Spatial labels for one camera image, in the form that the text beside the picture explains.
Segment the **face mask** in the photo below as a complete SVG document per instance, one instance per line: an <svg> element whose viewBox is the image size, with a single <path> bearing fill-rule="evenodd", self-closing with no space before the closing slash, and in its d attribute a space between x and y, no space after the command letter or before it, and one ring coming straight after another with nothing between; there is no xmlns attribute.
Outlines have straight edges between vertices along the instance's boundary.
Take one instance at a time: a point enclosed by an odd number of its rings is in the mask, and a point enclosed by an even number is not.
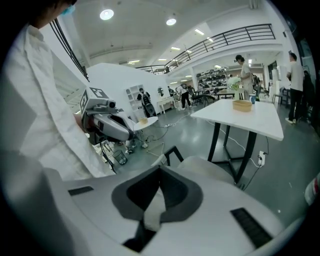
<svg viewBox="0 0 320 256"><path fill-rule="evenodd" d="M70 5L67 9L65 9L61 15L72 14L75 11L76 7L74 5Z"/></svg>

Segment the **black vent slot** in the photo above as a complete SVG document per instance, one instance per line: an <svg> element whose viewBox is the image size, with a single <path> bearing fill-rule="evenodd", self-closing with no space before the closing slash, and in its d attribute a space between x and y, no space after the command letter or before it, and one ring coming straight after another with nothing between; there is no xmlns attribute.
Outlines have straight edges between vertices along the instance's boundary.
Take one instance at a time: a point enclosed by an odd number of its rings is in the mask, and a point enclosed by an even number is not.
<svg viewBox="0 0 320 256"><path fill-rule="evenodd" d="M70 190L68 190L68 192L69 192L70 196L76 196L76 195L87 193L92 190L94 190L94 189L90 186L83 186L83 187L79 187L79 188L75 188L75 189L70 189Z"/></svg>
<svg viewBox="0 0 320 256"><path fill-rule="evenodd" d="M263 246L272 240L272 237L263 229L262 226L244 208L230 211L243 231L250 238L256 248Z"/></svg>

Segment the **white ceiling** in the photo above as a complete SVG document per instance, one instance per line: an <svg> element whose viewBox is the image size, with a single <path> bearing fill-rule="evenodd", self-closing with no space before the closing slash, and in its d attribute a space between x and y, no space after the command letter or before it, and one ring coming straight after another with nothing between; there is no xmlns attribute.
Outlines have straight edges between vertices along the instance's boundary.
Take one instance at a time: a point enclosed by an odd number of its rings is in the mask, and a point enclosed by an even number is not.
<svg viewBox="0 0 320 256"><path fill-rule="evenodd" d="M86 66L136 59L140 62L135 66L144 66L157 60L175 42L183 49L184 45L190 47L203 40L195 28L210 34L206 20L247 4L248 0L78 0L72 17L84 48L79 52L82 59L83 55L89 58L83 61ZM99 17L105 9L114 11L109 20ZM167 26L169 18L176 18L177 23ZM163 57L177 54L169 50Z"/></svg>

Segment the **white cabinet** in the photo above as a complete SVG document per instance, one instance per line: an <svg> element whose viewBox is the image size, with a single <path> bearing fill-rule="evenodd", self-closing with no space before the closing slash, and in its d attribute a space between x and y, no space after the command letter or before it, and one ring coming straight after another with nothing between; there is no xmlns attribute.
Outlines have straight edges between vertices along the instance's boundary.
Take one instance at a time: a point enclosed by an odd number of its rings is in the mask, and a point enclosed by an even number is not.
<svg viewBox="0 0 320 256"><path fill-rule="evenodd" d="M141 100L137 100L140 88L144 89L144 86L142 84L140 84L140 85L135 85L135 86L132 86L132 87L125 89L125 93L128 97L128 101L130 103L132 111L138 121L141 118L145 117L145 113L144 113L144 109L142 107Z"/></svg>

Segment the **gray seat cushion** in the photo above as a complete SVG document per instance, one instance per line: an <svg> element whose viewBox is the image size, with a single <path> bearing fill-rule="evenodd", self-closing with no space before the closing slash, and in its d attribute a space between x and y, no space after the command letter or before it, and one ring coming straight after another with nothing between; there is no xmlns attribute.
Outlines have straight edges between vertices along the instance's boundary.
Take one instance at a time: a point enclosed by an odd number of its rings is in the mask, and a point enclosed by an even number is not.
<svg viewBox="0 0 320 256"><path fill-rule="evenodd" d="M178 168L206 175L229 184L234 184L234 178L224 169L197 156L189 156L179 164Z"/></svg>

